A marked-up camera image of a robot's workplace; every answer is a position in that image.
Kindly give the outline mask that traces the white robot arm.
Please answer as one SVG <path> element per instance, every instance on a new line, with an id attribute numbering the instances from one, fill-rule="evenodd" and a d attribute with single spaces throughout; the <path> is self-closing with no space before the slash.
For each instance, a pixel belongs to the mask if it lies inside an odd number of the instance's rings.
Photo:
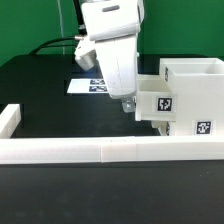
<path id="1" fill-rule="evenodd" d="M 109 96 L 120 99 L 126 113 L 134 112 L 143 0 L 88 0 L 81 9 L 87 34 L 75 50 L 76 62 L 84 70 L 98 63 Z"/>

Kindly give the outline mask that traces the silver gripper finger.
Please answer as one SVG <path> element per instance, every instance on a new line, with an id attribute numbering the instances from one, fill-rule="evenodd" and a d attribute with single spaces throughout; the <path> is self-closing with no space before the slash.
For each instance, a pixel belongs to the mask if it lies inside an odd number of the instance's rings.
<path id="1" fill-rule="evenodd" d="M 132 97 L 123 98 L 121 100 L 122 108 L 125 112 L 134 112 L 135 111 L 135 101 Z"/>

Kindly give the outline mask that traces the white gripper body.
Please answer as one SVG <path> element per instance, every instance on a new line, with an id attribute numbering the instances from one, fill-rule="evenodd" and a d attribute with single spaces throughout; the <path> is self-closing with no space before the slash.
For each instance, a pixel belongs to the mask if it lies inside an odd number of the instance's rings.
<path id="1" fill-rule="evenodd" d="M 137 36 L 96 41 L 95 49 L 107 91 L 112 99 L 134 96 L 137 89 Z"/>

